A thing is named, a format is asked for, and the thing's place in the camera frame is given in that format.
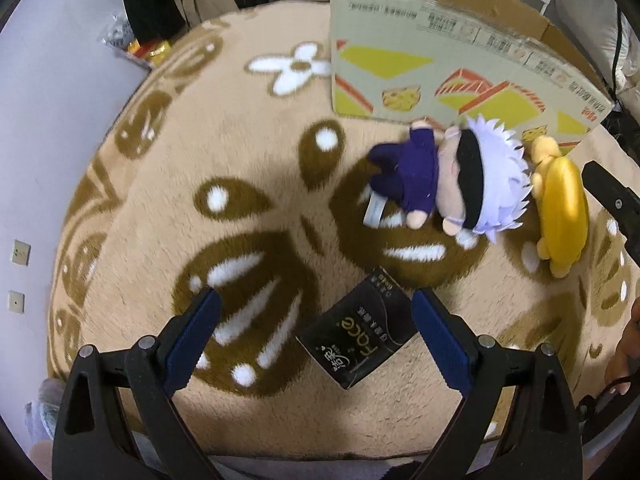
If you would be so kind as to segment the person's right hand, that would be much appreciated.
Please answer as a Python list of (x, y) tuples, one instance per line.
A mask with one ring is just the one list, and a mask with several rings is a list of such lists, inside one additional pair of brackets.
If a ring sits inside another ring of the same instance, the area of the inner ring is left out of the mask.
[(628, 382), (622, 382), (622, 379), (630, 375), (629, 361), (640, 356), (639, 320), (640, 298), (637, 298), (632, 305), (629, 322), (605, 370), (605, 382), (611, 385), (610, 393), (617, 391), (623, 396), (629, 389)]

